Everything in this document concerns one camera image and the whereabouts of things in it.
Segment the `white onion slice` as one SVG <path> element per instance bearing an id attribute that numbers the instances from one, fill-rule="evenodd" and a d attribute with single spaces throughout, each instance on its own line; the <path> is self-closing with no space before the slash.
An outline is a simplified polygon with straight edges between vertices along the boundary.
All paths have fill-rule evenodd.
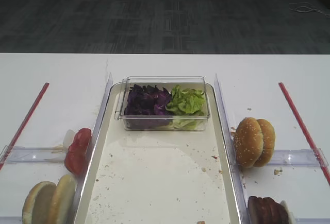
<path id="1" fill-rule="evenodd" d="M 68 151 L 69 149 L 69 146 L 73 143 L 73 140 L 74 140 L 74 137 L 75 137 L 75 134 L 76 132 L 69 129 L 66 134 L 65 134 L 65 137 L 64 137 L 64 140 L 63 140 L 63 147 L 66 151 Z"/>

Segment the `clear cross divider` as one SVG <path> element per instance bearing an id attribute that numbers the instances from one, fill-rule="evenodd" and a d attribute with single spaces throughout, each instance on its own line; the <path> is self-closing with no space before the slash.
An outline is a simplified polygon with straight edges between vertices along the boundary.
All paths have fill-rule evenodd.
<path id="1" fill-rule="evenodd" d="M 1 164 L 64 163 L 66 149 L 59 147 L 5 146 Z"/>
<path id="2" fill-rule="evenodd" d="M 321 149 L 275 150 L 267 166 L 328 167 Z"/>

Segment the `purple cabbage shreds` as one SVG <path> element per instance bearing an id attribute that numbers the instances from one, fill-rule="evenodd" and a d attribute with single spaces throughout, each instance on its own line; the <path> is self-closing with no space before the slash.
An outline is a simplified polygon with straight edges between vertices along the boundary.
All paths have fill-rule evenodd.
<path id="1" fill-rule="evenodd" d="M 140 86 L 135 84 L 130 87 L 124 114 L 130 116 L 171 115 L 172 113 L 166 110 L 166 106 L 171 99 L 171 94 L 166 88 L 160 90 L 156 85 L 153 87 L 151 85 Z"/>

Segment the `brown meat patties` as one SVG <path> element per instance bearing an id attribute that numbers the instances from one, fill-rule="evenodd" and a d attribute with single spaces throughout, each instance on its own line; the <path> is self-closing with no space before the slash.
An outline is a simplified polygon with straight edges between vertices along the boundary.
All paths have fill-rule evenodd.
<path id="1" fill-rule="evenodd" d="M 278 203 L 270 197 L 250 196 L 248 198 L 247 209 L 251 223 L 290 223 L 289 212 L 283 201 Z"/>

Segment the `right red strip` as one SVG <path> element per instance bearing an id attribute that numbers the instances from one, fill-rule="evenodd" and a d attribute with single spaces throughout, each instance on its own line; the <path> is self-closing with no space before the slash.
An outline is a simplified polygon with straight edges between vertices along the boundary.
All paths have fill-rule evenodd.
<path id="1" fill-rule="evenodd" d="M 302 130 L 302 132 L 303 132 L 303 134 L 304 134 L 304 136 L 305 136 L 305 138 L 306 138 L 306 140 L 309 144 L 309 147 L 314 152 L 315 157 L 319 162 L 319 165 L 321 167 L 321 170 L 322 170 L 327 182 L 329 183 L 329 170 L 328 170 L 328 167 L 325 164 L 324 158 L 321 156 L 320 150 L 316 147 L 316 144 L 314 143 L 314 141 L 313 141 L 306 125 L 304 124 L 304 122 L 303 122 L 303 120 L 302 120 L 302 118 L 301 118 L 301 116 L 300 116 L 300 114 L 299 114 L 292 98 L 290 97 L 289 92 L 287 91 L 284 83 L 279 82 L 278 85 L 279 85 L 279 87 L 280 87 L 280 89 L 281 89 L 281 91 L 282 91 L 282 93 L 283 93 L 283 95 L 284 95 L 284 97 L 285 97 L 285 99 L 286 99 L 286 101 L 287 101 L 287 103 L 288 103 L 295 119 L 297 120 L 297 122 L 299 124 L 299 127 Z"/>

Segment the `red tomato slices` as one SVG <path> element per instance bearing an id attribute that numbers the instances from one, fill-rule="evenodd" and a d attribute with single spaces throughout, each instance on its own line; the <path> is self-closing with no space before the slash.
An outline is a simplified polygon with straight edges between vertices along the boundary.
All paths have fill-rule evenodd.
<path id="1" fill-rule="evenodd" d="M 87 148 L 92 138 L 89 128 L 80 129 L 74 136 L 65 156 L 64 165 L 74 175 L 80 176 L 87 167 Z"/>

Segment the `left red strip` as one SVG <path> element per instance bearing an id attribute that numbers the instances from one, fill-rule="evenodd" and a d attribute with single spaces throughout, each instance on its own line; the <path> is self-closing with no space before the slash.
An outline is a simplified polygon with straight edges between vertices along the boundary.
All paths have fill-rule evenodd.
<path id="1" fill-rule="evenodd" d="M 25 126 L 27 125 L 28 121 L 30 120 L 31 116 L 33 115 L 36 107 L 38 106 L 39 102 L 41 101 L 42 97 L 44 96 L 46 90 L 48 89 L 49 84 L 50 84 L 49 82 L 46 82 L 44 84 L 44 86 L 42 87 L 41 91 L 39 92 L 37 98 L 35 99 L 34 103 L 30 107 L 28 113 L 26 114 L 25 118 L 23 119 L 22 123 L 20 124 L 18 130 L 16 131 L 14 137 L 12 138 L 11 142 L 9 143 L 7 148 L 4 150 L 4 155 L 1 157 L 2 161 L 1 161 L 0 169 L 3 168 L 3 166 L 6 162 L 6 159 L 8 158 L 12 148 L 16 144 L 16 142 L 17 142 L 18 138 L 20 137 L 22 131 L 24 130 Z"/>

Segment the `green lettuce leaves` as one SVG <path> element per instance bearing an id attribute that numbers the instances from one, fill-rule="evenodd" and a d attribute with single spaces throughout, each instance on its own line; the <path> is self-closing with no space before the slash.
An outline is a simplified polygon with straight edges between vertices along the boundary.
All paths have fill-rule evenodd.
<path id="1" fill-rule="evenodd" d="M 182 90 L 180 85 L 176 85 L 171 91 L 171 101 L 166 105 L 166 110 L 178 116 L 203 116 L 205 103 L 202 90 L 191 88 Z"/>

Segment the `left clear cross divider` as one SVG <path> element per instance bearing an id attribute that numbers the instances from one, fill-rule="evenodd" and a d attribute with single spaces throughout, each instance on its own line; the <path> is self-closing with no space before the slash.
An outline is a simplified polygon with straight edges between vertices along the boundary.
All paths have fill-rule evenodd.
<path id="1" fill-rule="evenodd" d="M 64 163 L 66 149 L 59 147 L 5 146 L 1 164 Z"/>

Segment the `sesame bun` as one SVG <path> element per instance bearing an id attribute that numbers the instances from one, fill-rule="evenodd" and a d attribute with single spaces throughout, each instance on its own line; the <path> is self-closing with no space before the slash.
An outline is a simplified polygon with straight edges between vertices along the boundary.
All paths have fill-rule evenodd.
<path id="1" fill-rule="evenodd" d="M 254 167 L 263 167 L 272 159 L 275 146 L 275 130 L 272 124 L 266 119 L 258 119 L 261 132 L 263 135 L 263 149 L 260 157 L 254 163 Z"/>
<path id="2" fill-rule="evenodd" d="M 263 133 L 257 120 L 244 118 L 238 125 L 234 135 L 236 161 L 243 168 L 252 167 L 261 156 L 263 150 Z"/>

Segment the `white metal tray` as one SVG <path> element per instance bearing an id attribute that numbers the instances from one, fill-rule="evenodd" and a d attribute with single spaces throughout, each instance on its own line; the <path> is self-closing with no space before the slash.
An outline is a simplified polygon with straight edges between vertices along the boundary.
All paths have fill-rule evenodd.
<path id="1" fill-rule="evenodd" d="M 127 131 L 109 94 L 75 223 L 238 223 L 215 92 L 204 131 Z"/>

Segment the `sesame bun top front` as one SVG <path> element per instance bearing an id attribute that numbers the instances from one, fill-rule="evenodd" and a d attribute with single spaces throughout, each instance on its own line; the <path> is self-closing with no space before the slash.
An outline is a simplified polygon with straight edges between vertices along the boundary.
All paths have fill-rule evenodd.
<path id="1" fill-rule="evenodd" d="M 243 168 L 252 167 L 261 156 L 263 150 L 263 133 L 257 120 L 244 118 L 238 125 L 234 135 L 236 161 Z"/>

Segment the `white holder behind patties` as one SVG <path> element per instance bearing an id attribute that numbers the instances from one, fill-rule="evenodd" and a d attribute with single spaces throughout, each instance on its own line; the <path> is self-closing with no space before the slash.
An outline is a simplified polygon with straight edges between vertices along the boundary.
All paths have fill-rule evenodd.
<path id="1" fill-rule="evenodd" d="M 282 200 L 280 202 L 280 204 L 285 208 L 285 210 L 286 210 L 286 212 L 288 214 L 289 224 L 296 224 L 295 217 L 294 217 L 293 213 L 291 211 L 289 211 L 288 205 L 287 205 L 286 201 Z"/>

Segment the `right clear cross divider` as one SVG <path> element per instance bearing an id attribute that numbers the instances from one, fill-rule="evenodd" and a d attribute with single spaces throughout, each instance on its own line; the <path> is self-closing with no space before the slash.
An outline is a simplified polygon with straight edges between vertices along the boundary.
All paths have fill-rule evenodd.
<path id="1" fill-rule="evenodd" d="M 321 149 L 275 150 L 267 166 L 328 167 Z"/>

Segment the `clear plastic salad container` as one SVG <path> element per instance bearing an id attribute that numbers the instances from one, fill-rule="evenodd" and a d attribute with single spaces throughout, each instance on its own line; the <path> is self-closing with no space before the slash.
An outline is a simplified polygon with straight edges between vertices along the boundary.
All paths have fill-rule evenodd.
<path id="1" fill-rule="evenodd" d="M 156 85 L 160 90 L 166 88 L 170 93 L 176 85 L 180 85 L 182 90 L 186 88 L 202 90 L 206 100 L 206 103 L 203 105 L 204 115 L 178 116 L 173 113 L 166 116 L 125 115 L 124 110 L 127 106 L 129 90 L 135 84 L 140 86 L 151 85 L 153 87 Z M 121 83 L 114 117 L 123 122 L 126 130 L 131 131 L 203 131 L 210 117 L 205 79 L 200 76 L 126 77 Z"/>

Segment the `pale bun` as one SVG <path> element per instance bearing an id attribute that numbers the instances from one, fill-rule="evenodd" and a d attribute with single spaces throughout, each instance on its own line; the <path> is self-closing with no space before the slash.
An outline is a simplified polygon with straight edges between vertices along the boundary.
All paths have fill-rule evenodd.
<path id="1" fill-rule="evenodd" d="M 46 223 L 56 184 L 50 181 L 37 183 L 25 199 L 22 208 L 22 223 Z"/>
<path id="2" fill-rule="evenodd" d="M 67 215 L 73 203 L 76 190 L 76 180 L 73 175 L 64 175 L 60 178 L 49 206 L 46 223 L 66 223 Z"/>

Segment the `left long clear divider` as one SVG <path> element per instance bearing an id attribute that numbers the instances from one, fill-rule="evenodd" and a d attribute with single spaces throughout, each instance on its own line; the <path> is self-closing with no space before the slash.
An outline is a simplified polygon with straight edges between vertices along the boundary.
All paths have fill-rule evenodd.
<path id="1" fill-rule="evenodd" d="M 78 177 L 78 184 L 75 192 L 72 207 L 68 213 L 67 223 L 85 223 L 93 191 L 93 184 L 100 162 L 101 146 L 98 144 L 98 137 L 102 129 L 102 123 L 106 114 L 109 95 L 113 85 L 112 75 L 109 74 L 104 96 L 97 115 L 95 126 L 92 132 L 91 142 L 87 149 L 87 167 L 83 175 Z"/>

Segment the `sesame bun top rear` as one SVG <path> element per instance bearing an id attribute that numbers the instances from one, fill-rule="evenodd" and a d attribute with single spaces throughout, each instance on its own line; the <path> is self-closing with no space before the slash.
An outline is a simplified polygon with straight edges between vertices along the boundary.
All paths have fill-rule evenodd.
<path id="1" fill-rule="evenodd" d="M 266 119 L 258 119 L 261 132 L 263 135 L 263 149 L 260 157 L 254 163 L 254 167 L 263 167 L 272 159 L 275 146 L 275 130 L 272 124 Z"/>

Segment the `red strip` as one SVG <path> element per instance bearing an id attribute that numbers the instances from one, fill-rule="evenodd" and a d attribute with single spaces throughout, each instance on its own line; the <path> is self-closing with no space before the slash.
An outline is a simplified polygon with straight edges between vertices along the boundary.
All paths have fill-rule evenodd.
<path id="1" fill-rule="evenodd" d="M 17 142 L 18 138 L 20 137 L 22 131 L 24 130 L 25 126 L 27 125 L 28 121 L 30 120 L 31 116 L 33 115 L 36 107 L 38 106 L 39 102 L 41 101 L 42 97 L 44 96 L 46 90 L 48 89 L 49 84 L 50 84 L 49 82 L 46 82 L 44 84 L 44 86 L 42 87 L 41 91 L 39 92 L 37 98 L 35 99 L 34 103 L 30 107 L 28 113 L 26 114 L 25 118 L 23 119 L 22 123 L 20 124 L 18 130 L 16 131 L 14 137 L 12 138 L 11 142 L 9 143 L 7 148 L 4 150 L 4 155 L 1 157 L 2 161 L 1 161 L 0 169 L 3 168 L 3 166 L 6 162 L 6 159 L 8 158 L 12 148 L 16 144 L 16 142 Z"/>
<path id="2" fill-rule="evenodd" d="M 325 164 L 324 158 L 321 156 L 320 150 L 316 147 L 316 144 L 314 143 L 314 141 L 313 141 L 306 125 L 304 124 L 304 122 L 303 122 L 303 120 L 302 120 L 302 118 L 301 118 L 301 116 L 300 116 L 300 114 L 299 114 L 292 98 L 290 97 L 289 92 L 287 91 L 284 83 L 279 82 L 278 85 L 279 85 L 279 87 L 280 87 L 280 89 L 281 89 L 281 91 L 282 91 L 282 93 L 283 93 L 283 95 L 284 95 L 284 97 L 285 97 L 285 99 L 286 99 L 286 101 L 287 101 L 287 103 L 288 103 L 295 119 L 297 120 L 297 122 L 299 124 L 299 127 L 302 130 L 302 132 L 303 132 L 303 134 L 304 134 L 304 136 L 305 136 L 305 138 L 306 138 L 306 140 L 309 144 L 309 147 L 314 152 L 315 157 L 319 162 L 319 165 L 321 167 L 321 170 L 322 170 L 327 182 L 329 183 L 329 170 L 328 170 L 328 167 Z"/>

